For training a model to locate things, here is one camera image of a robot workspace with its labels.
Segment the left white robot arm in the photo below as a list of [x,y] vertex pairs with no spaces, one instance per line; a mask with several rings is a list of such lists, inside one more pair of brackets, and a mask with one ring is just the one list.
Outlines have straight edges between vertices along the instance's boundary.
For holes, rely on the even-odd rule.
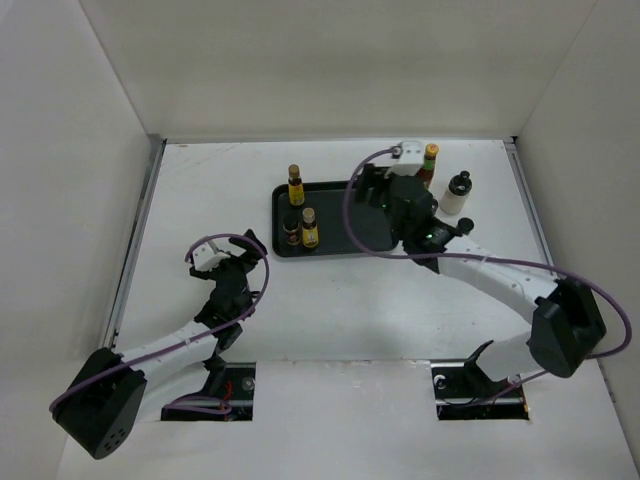
[[49,407],[53,420],[95,460],[112,455],[147,410],[163,417],[227,418],[233,386],[225,381],[221,354],[242,333],[266,290],[254,290],[248,275],[267,264],[267,249],[254,231],[225,235],[238,253],[205,236],[185,255],[189,274],[210,281],[208,300],[178,330],[138,348],[94,351]]

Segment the white pepper grinder bottle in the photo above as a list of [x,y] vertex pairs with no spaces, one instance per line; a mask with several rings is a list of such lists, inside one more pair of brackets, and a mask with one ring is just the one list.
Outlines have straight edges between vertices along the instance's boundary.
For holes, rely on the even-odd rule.
[[469,171],[462,170],[458,174],[454,175],[449,180],[447,189],[439,201],[440,210],[447,215],[459,214],[469,197],[472,186],[473,184]]

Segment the tall red sauce bottle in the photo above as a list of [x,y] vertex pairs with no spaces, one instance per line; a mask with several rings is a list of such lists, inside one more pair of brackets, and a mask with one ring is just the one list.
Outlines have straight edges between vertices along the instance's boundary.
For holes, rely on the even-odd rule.
[[423,164],[418,170],[416,176],[422,181],[423,186],[428,190],[431,186],[432,180],[435,175],[435,167],[437,155],[439,153],[439,146],[435,143],[429,143],[425,147]]

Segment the dark-lid brown spice jar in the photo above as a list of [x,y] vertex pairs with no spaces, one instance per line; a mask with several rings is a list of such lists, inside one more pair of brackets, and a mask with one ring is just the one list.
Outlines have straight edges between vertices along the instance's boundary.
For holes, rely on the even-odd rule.
[[454,227],[454,234],[456,236],[466,236],[473,231],[475,224],[472,219],[468,217],[462,217],[457,221]]

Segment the small brown spice jar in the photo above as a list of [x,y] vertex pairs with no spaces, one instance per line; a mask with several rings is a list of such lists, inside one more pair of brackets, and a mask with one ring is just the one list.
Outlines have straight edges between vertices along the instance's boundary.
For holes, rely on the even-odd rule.
[[282,222],[285,240],[289,246],[297,246],[301,242],[300,220],[295,212],[289,212]]

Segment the yellow-label brown sauce bottle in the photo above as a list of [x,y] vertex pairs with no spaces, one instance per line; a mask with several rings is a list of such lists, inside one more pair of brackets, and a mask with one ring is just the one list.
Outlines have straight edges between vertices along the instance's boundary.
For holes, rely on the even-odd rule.
[[313,250],[319,245],[316,213],[311,207],[304,208],[302,211],[301,240],[307,249]]

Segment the small yellow-label oil bottle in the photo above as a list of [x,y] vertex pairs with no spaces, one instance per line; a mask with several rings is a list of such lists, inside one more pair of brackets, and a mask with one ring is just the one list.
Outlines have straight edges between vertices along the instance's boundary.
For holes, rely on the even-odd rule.
[[297,164],[288,167],[288,199],[295,208],[302,207],[305,203],[304,185]]

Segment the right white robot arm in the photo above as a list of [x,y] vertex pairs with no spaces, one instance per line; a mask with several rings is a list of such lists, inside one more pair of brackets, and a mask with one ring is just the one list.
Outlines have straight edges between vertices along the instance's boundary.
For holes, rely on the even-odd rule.
[[535,370],[569,378],[604,337],[604,321],[584,282],[499,260],[470,239],[471,219],[449,225],[436,217],[435,199],[418,178],[368,164],[355,182],[355,199],[384,211],[405,257],[474,287],[529,324],[529,332],[489,340],[465,360],[463,380],[471,393],[487,395],[509,377]]

